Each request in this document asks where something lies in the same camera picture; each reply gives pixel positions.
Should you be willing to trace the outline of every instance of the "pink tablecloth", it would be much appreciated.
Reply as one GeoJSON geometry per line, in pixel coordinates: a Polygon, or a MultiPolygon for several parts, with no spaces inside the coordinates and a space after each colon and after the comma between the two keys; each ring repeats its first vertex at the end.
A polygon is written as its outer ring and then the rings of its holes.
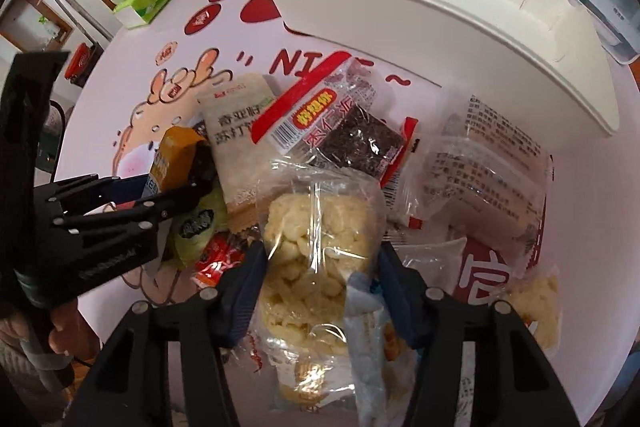
{"type": "MultiPolygon", "coordinates": [[[[370,9],[373,14],[376,6],[370,9]]],[[[196,121],[202,89],[233,82],[245,71],[270,74],[271,84],[284,89],[338,49],[343,48],[289,32],[271,0],[172,0],[150,26],[122,30],[106,50],[70,120],[57,177],[146,172],[164,131],[196,121]]],[[[406,116],[433,121],[436,85],[353,53],[379,75],[375,111],[387,114],[391,124],[406,116]]],[[[583,423],[618,374],[640,324],[640,95],[629,69],[610,65],[620,132],[554,155],[542,245],[542,263],[561,270],[564,325],[552,363],[583,423]]],[[[82,313],[103,340],[130,305],[144,298],[136,277],[128,283],[113,280],[80,299],[82,313]]],[[[188,282],[170,273],[160,291],[145,295],[170,302],[184,297],[185,288],[188,282]]],[[[171,364],[178,367],[175,356],[171,364]]],[[[271,418],[263,413],[273,375],[232,371],[229,378],[242,423],[264,425],[271,418]],[[245,400],[254,407],[242,407],[245,400]]],[[[175,391],[180,378],[171,380],[175,391]]],[[[267,423],[288,422],[282,416],[271,419],[267,423]]],[[[306,415],[304,421],[325,425],[326,420],[306,415]]],[[[354,425],[353,416],[345,421],[354,425]]]]}

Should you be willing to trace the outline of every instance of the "silver pin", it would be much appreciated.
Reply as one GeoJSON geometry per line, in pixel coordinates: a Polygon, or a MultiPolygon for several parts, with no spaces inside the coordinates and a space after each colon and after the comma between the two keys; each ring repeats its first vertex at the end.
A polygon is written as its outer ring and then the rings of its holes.
{"type": "Polygon", "coordinates": [[[432,301],[442,301],[442,299],[444,299],[444,291],[440,288],[428,288],[425,295],[432,301]]]}
{"type": "Polygon", "coordinates": [[[494,304],[495,310],[502,315],[509,315],[511,313],[511,306],[508,302],[505,301],[497,301],[494,304]]]}
{"type": "Polygon", "coordinates": [[[204,288],[200,291],[200,298],[204,301],[212,301],[218,296],[218,290],[215,288],[204,288]]]}
{"type": "Polygon", "coordinates": [[[133,305],[131,306],[131,311],[134,312],[136,315],[142,315],[148,309],[149,309],[149,303],[146,301],[134,302],[133,305]]]}

